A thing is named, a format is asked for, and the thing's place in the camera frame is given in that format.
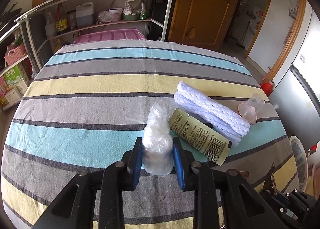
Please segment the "wooden door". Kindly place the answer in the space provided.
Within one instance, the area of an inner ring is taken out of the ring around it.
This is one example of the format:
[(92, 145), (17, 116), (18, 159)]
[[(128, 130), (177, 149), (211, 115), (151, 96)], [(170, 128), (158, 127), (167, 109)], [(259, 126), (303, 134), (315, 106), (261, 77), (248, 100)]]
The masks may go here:
[(238, 0), (176, 0), (168, 40), (217, 51)]

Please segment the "white foam fruit net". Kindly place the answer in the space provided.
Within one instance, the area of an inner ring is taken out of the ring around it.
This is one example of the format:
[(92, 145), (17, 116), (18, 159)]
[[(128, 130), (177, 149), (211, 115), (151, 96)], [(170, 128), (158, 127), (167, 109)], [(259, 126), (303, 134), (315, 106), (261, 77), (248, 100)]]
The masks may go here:
[(180, 81), (177, 85), (174, 100), (183, 109), (212, 124), (219, 134), (236, 145), (250, 130), (249, 122), (236, 112), (183, 81)]

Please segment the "silver refrigerator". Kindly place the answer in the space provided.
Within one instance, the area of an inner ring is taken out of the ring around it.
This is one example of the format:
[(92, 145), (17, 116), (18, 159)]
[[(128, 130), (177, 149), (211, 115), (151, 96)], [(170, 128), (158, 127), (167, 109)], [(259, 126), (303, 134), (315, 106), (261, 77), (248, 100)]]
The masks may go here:
[(305, 150), (319, 142), (319, 19), (315, 12), (298, 54), (270, 101), (289, 137), (298, 137)]

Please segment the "clear plastic bag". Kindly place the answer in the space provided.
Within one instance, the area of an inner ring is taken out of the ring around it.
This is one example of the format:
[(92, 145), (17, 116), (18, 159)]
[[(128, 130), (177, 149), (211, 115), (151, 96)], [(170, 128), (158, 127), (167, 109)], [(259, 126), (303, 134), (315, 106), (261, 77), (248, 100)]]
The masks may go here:
[(168, 120), (167, 109), (154, 103), (150, 108), (142, 138), (142, 164), (151, 176), (167, 176), (174, 167), (174, 144)]

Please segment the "metal kitchen shelf rack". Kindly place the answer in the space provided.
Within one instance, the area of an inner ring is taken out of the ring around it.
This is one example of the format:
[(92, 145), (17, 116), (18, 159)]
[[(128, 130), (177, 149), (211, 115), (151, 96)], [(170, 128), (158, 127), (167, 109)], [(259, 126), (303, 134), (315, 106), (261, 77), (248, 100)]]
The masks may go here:
[(47, 0), (18, 16), (14, 25), (1, 34), (1, 42), (18, 30), (24, 52), (33, 70), (39, 72), (63, 44), (80, 34), (152, 22), (162, 29), (159, 39), (165, 40), (171, 4), (172, 0), (168, 0), (164, 19), (155, 20), (151, 12), (139, 18), (141, 7), (151, 9), (151, 0)]

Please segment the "white plastic jug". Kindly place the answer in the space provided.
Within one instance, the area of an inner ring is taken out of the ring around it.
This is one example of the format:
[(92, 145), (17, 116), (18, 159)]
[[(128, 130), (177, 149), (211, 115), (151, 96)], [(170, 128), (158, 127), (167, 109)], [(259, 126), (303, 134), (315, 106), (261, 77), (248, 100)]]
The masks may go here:
[(79, 4), (75, 11), (76, 25), (78, 28), (94, 24), (94, 4), (92, 2)]

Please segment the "olive barcode wrapper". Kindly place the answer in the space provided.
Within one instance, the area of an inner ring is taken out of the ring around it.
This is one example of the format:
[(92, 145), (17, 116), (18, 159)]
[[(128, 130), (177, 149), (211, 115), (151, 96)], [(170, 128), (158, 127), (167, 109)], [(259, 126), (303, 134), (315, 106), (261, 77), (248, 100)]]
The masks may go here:
[(181, 109), (169, 120), (170, 128), (210, 161), (222, 165), (231, 149), (231, 141)]

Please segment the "white trash bin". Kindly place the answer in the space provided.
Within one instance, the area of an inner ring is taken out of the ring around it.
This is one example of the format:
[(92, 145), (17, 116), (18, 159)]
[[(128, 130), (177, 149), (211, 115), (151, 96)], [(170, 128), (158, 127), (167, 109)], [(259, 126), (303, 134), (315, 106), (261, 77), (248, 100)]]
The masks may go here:
[(297, 166), (299, 190), (304, 192), (308, 181), (308, 161), (306, 152), (298, 137), (291, 136), (289, 140)]

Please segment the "pink plastic storage box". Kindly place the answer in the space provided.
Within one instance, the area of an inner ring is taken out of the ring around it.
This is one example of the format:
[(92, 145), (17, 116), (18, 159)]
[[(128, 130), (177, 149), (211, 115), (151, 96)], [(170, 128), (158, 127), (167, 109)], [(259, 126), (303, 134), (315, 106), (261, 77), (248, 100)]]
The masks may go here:
[(138, 29), (116, 29), (81, 35), (73, 44), (109, 40), (145, 40), (145, 36)]

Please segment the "pink woven basket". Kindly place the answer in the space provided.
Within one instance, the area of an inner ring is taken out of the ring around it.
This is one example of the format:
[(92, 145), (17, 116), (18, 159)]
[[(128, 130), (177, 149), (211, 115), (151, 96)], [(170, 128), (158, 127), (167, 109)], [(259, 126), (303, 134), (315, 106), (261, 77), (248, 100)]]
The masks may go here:
[(7, 52), (5, 53), (5, 65), (11, 66), (16, 63), (18, 60), (22, 59), (25, 56), (26, 49), (24, 43), (19, 44), (18, 46), (7, 46)]

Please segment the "dark sauce bottle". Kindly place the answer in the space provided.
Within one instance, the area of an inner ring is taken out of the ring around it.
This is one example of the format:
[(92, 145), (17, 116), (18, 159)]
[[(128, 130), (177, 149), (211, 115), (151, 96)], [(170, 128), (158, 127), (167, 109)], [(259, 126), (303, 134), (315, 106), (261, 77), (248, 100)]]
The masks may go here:
[(58, 35), (65, 33), (68, 29), (67, 14), (61, 3), (57, 7), (55, 28)]

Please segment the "striped tablecloth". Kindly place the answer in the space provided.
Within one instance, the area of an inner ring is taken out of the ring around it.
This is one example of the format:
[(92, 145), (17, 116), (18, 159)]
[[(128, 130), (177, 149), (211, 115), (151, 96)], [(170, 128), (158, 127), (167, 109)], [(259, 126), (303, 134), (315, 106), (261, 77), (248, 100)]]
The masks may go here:
[[(197, 161), (216, 170), (248, 171), (263, 189), (275, 165), (277, 189), (298, 189), (289, 139), (273, 105), (236, 58), (171, 42), (113, 40), (62, 47), (30, 84), (4, 145), (1, 192), (16, 228), (32, 228), (47, 206), (82, 169), (103, 170), (143, 136), (154, 103), (169, 117), (178, 107), (183, 81), (238, 112), (259, 93), (266, 104), (256, 124), (232, 148), (222, 166), (181, 141)], [(134, 192), (124, 192), (125, 228), (192, 228), (193, 192), (182, 192), (176, 175), (149, 176), (142, 170)]]

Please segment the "green carton box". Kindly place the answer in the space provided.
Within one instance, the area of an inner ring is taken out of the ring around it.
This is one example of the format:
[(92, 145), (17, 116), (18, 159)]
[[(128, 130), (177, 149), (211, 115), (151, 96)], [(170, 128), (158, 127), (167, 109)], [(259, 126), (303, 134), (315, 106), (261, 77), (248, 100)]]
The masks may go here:
[(29, 59), (1, 72), (1, 107), (9, 107), (22, 99), (31, 83)]

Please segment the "clear plastic cup pink lid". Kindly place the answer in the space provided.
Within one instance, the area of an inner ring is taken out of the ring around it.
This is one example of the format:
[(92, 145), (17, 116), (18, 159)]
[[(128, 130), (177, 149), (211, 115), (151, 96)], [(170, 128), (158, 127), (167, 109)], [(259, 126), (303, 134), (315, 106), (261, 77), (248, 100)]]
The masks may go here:
[(248, 101), (238, 105), (238, 113), (244, 118), (249, 124), (253, 125), (257, 121), (258, 112), (264, 106), (265, 101), (260, 94), (253, 94)]

